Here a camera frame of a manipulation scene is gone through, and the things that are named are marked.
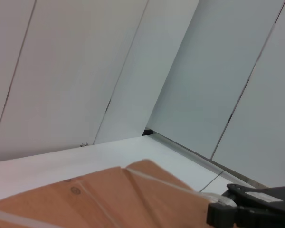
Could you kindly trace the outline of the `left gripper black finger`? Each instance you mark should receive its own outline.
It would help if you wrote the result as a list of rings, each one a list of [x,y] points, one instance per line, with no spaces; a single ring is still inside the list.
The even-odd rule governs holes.
[[[208,205],[214,228],[285,228],[285,186],[254,189],[228,184],[221,201]]]

